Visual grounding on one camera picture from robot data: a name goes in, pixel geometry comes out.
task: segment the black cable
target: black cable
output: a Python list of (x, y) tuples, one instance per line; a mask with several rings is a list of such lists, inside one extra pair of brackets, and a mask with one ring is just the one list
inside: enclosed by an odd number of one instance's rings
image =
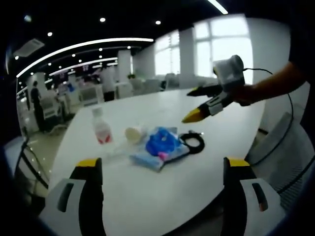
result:
[[(187, 134), (181, 134), (179, 138), (183, 141), (183, 144), (189, 148), (189, 154), (197, 154), (202, 152), (205, 148), (205, 142), (203, 141), (201, 134), (196, 133), (190, 130)], [(199, 142), (199, 145), (194, 147), (187, 144), (186, 140), (188, 139), (196, 139)]]
[[(261, 69), (261, 68), (245, 68), (243, 71), (246, 71), (246, 70), (261, 70), (261, 71), (266, 71), (268, 72), (269, 74), (273, 75), (273, 73), (271, 73), (269, 70), (266, 70), (266, 69)], [(292, 102), (292, 99), (291, 99), (291, 96), (290, 94), (288, 93), (287, 94), (289, 99), (290, 99), (290, 104), (291, 104), (291, 120), (290, 120), (290, 123), (289, 123), (289, 126), (287, 127), (283, 137), (279, 140), (279, 142), (273, 147), (273, 149), (271, 149), (263, 158), (261, 158), (259, 161), (257, 161), (256, 163), (254, 164), (251, 164), (251, 166), (256, 166), (258, 164), (260, 164), (263, 160), (265, 160), (268, 156), (270, 156), (270, 154), (283, 142), (283, 140), (285, 139), (285, 137), (287, 136), (291, 126), (292, 126), (292, 123), (293, 123), (293, 120), (294, 120), (294, 110), (293, 110), (293, 102)]]
[(41, 169), (41, 171), (43, 172), (43, 174), (45, 175), (46, 179), (49, 180), (49, 178), (48, 178), (48, 176), (47, 176), (47, 174), (46, 174), (46, 172), (45, 172), (45, 170), (44, 170), (44, 167), (43, 167), (43, 166), (41, 165), (41, 163), (39, 162), (39, 159), (37, 158), (36, 154), (33, 152), (33, 150), (32, 150), (28, 145), (26, 145), (26, 147), (27, 147), (27, 149), (29, 150), (29, 152), (31, 152), (31, 153), (33, 154), (33, 156), (35, 157), (36, 162), (37, 162), (39, 168)]
[(46, 188), (48, 189), (48, 184), (42, 179), (42, 177), (37, 173), (37, 171), (34, 169), (34, 167), (31, 165), (28, 158), (25, 156), (25, 154), (21, 153), (21, 158), (25, 161), (25, 164), (28, 166), (29, 170), (33, 173), (33, 175), (38, 179), (38, 181)]
[(36, 177), (36, 179), (46, 188), (48, 189), (48, 184), (43, 180), (43, 178), (37, 173), (37, 171), (34, 169), (34, 167), (31, 165), (30, 161), (28, 160), (28, 158), (25, 156), (24, 154), (24, 150), (27, 147), (27, 143), (29, 142), (29, 139), (27, 138), (21, 147), (21, 152), (19, 155), (19, 162), (21, 159), (24, 160), (25, 164), (27, 165), (27, 167), (29, 168), (29, 170), (33, 173), (33, 175)]
[(278, 190), (277, 193), (281, 194), (284, 191), (286, 191), (289, 187), (291, 187), (293, 184), (295, 184), (305, 173), (306, 171), (309, 169), (309, 167), (312, 165), (312, 163), (315, 160), (315, 155), (313, 156), (313, 158), (310, 160), (310, 162), (307, 164), (307, 166), (301, 171), (301, 173), (299, 173), (297, 175), (297, 177), (295, 177), (290, 183), (288, 183), (285, 187), (283, 187), (282, 189)]

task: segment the desk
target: desk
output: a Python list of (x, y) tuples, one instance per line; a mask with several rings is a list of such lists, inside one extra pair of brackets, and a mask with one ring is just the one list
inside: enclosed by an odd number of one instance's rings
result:
[[(182, 118), (209, 98), (186, 97), (189, 90), (153, 93), (82, 108), (59, 147), (50, 190), (68, 178), (76, 163), (103, 159), (103, 223), (109, 236), (160, 236), (184, 224), (223, 190), (223, 158), (244, 158), (256, 136), (265, 102), (249, 107), (232, 103), (214, 117), (182, 124)], [(92, 108), (101, 107), (114, 142), (99, 145)], [(124, 145), (127, 127), (176, 126), (179, 133), (204, 132), (205, 149), (165, 166), (160, 173), (132, 165), (127, 156), (106, 156)]]

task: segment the person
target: person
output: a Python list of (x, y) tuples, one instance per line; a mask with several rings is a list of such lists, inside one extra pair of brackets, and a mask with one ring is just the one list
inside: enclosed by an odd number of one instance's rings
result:
[(115, 99), (115, 84), (114, 84), (115, 69), (109, 67), (103, 69), (99, 74), (99, 78), (102, 82), (104, 101), (112, 101)]
[(34, 113), (35, 113), (35, 119), (38, 125), (38, 128), (41, 132), (45, 131), (45, 120), (44, 120), (44, 112), (40, 105), (40, 93), (37, 88), (37, 81), (34, 81), (33, 88), (31, 89), (31, 102), (34, 105)]
[(313, 19), (310, 19), (311, 8), (305, 1), (291, 5), (292, 23), (290, 24), (290, 54), (288, 63), (283, 69), (254, 84), (245, 85), (232, 92), (235, 102), (252, 104), (261, 100), (284, 95), (298, 89), (305, 82), (310, 84), (310, 92), (301, 125), (308, 133), (313, 145), (315, 144), (315, 113), (313, 67), (315, 65), (315, 30)]
[[(307, 132), (313, 147), (315, 147), (315, 112), (314, 112), (314, 79), (315, 65), (315, 25), (312, 5), (307, 0), (289, 0), (291, 45), (287, 64), (276, 74), (254, 84), (236, 88), (232, 92), (234, 101), (240, 104), (255, 102), (290, 93), (304, 83), (310, 84), (308, 102), (301, 120), (301, 125)], [(315, 209), (315, 168), (305, 184), (299, 199), (286, 216), (272, 232), (272, 235), (298, 235), (301, 230), (314, 231), (313, 222), (306, 212)]]

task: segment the white cup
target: white cup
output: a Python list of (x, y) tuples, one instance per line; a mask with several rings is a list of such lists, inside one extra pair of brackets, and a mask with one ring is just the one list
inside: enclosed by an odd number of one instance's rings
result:
[(125, 130), (125, 137), (132, 144), (138, 144), (147, 135), (147, 129), (142, 126), (129, 127)]

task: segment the human hand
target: human hand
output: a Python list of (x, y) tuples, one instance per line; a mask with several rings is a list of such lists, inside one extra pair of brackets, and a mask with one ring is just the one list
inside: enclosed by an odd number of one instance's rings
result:
[(230, 94), (233, 101), (239, 103), (242, 107), (249, 106), (258, 101), (254, 92), (254, 86), (252, 85), (237, 87)]

